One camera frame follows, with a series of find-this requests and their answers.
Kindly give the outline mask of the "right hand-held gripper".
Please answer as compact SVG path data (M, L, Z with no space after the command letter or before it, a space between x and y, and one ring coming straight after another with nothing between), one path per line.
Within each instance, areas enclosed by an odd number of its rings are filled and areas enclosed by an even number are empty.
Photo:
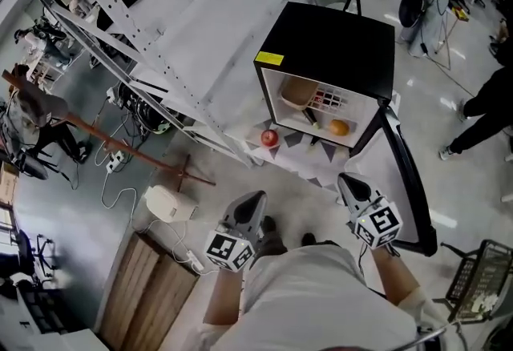
M349 228L369 249L386 246L398 237L402 229L398 209L371 178L342 172L337 190L349 209Z

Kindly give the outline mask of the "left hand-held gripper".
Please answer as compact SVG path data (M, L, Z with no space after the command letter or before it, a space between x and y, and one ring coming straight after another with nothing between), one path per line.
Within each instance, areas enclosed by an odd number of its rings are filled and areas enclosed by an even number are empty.
M253 258L267 202L265 191L256 191L246 193L227 206L204 246L204 255L212 264L239 272Z

